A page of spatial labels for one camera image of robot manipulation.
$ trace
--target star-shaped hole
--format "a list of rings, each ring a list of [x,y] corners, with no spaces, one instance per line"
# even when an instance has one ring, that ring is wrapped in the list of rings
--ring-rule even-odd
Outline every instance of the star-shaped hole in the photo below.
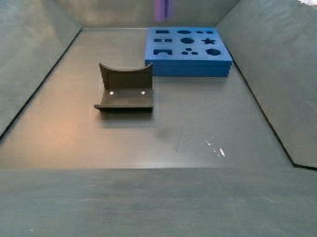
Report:
[[[210,38],[202,41],[205,42],[205,44],[215,44],[215,40],[211,40]]]

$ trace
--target shape sorter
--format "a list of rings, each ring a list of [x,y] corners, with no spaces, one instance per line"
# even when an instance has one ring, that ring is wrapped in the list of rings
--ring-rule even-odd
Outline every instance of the shape sorter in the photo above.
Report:
[[[155,76],[226,77],[231,62],[214,28],[148,28],[144,65]]]

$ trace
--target black plastic part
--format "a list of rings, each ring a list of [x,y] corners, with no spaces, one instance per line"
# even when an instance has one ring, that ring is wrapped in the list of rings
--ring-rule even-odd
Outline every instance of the black plastic part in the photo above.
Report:
[[[99,110],[152,109],[152,64],[143,69],[118,70],[99,64],[104,94]]]

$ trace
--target bin floor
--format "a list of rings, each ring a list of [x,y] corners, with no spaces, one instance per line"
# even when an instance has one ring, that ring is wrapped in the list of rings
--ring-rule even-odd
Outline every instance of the bin floor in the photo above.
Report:
[[[234,65],[227,78],[154,77],[152,112],[94,108],[99,63],[143,67],[144,42],[146,29],[83,30],[0,142],[0,168],[292,166]]]

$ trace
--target metal surface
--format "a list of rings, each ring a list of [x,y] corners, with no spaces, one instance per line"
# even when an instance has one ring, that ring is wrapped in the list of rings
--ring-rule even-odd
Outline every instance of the metal surface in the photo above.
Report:
[[[0,0],[0,136],[79,31],[52,1]]]
[[[317,168],[317,11],[243,0],[217,29],[296,164]]]
[[[84,27],[215,26],[239,0],[177,0],[155,22],[155,0],[55,0]]]
[[[0,181],[5,237],[317,235],[308,170],[1,170]]]
[[[99,110],[152,109],[152,64],[142,69],[118,70],[99,64],[104,94]]]
[[[143,67],[146,29],[86,29],[0,142],[0,168],[285,168],[242,75],[154,77],[154,111],[102,114],[98,64]]]

